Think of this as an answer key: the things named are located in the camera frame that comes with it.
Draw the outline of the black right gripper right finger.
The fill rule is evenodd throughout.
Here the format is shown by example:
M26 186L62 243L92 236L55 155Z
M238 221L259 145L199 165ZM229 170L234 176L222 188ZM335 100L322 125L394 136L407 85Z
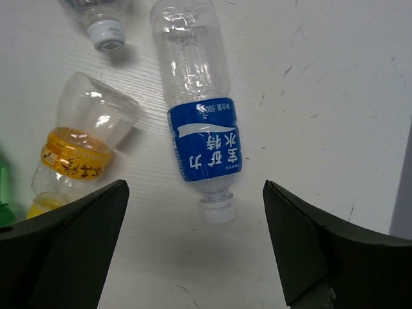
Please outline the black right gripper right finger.
M410 240L342 220L272 181L263 199L288 307L411 307Z

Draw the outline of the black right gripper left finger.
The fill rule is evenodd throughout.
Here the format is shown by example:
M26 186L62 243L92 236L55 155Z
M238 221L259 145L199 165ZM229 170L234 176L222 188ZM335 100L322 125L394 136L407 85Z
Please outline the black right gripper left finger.
M1 308L96 308L128 198L117 180L1 228Z

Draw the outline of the green plastic bottle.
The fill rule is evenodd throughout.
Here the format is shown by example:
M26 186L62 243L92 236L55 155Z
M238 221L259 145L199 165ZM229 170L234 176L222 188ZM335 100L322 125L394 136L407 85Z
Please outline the green plastic bottle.
M11 225L15 221L12 209L12 184L10 166L1 151L1 227Z

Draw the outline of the yellow label clear bottle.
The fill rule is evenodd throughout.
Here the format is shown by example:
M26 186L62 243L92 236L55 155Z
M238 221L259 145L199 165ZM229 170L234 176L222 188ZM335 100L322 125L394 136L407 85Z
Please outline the yellow label clear bottle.
M95 190L116 146L138 119L130 96L82 72L63 87L55 127L48 133L32 178L29 219Z

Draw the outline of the white cap clear bottle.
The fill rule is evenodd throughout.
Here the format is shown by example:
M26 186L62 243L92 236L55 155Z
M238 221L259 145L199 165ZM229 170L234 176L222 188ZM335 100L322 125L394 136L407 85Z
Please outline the white cap clear bottle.
M124 47L126 40L122 17L130 1L62 0L59 3L87 32L98 52L112 53Z

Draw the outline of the blue label clear bottle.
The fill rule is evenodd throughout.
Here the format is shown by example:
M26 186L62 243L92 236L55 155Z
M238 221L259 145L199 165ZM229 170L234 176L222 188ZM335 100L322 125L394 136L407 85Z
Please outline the blue label clear bottle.
M232 221L230 187L243 161L215 7L212 1L158 1L150 22L180 174L201 194L207 222Z

